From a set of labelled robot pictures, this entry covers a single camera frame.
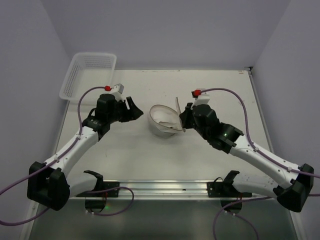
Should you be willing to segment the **white mesh laundry bag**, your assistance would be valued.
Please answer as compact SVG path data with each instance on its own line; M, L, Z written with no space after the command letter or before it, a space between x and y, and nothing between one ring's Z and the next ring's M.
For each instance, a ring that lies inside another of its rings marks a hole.
M186 129L182 127L180 114L178 97L175 98L175 109L162 104L153 105L147 115L149 130L160 138L170 138L173 135L185 133Z

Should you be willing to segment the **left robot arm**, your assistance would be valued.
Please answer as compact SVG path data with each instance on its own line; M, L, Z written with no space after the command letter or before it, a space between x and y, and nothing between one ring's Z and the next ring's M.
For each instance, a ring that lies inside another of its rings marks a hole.
M117 98L114 94L101 94L86 119L80 121L75 136L58 153L43 163L34 162L29 168L27 197L52 210L61 210L69 198L82 193L101 193L103 176L85 170L80 177L70 180L69 173L82 156L110 130L115 122L135 121L143 115L131 97Z

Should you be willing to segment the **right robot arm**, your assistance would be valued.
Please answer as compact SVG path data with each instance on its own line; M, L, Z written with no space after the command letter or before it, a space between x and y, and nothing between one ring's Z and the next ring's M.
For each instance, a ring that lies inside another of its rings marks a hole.
M258 194L276 199L292 212L302 211L314 185L312 166L297 165L253 145L241 130L221 122L207 104L193 106L190 102L179 118L183 128L194 129L214 149L242 159L266 175L231 170L222 182L209 182L209 188L223 197Z

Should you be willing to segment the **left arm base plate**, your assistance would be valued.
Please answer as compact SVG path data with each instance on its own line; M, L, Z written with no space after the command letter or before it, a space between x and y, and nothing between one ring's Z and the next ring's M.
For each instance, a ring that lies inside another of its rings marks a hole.
M101 197L101 198L117 198L119 196L120 183L118 181L102 181L93 190L84 192L86 197ZM108 190L107 192L92 193L102 190Z

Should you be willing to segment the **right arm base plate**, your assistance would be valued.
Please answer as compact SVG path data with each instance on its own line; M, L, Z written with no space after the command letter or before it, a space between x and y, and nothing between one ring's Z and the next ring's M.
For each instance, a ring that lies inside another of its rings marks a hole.
M207 195L209 198L250 198L250 192L239 192L232 185L223 181L209 181L206 183Z

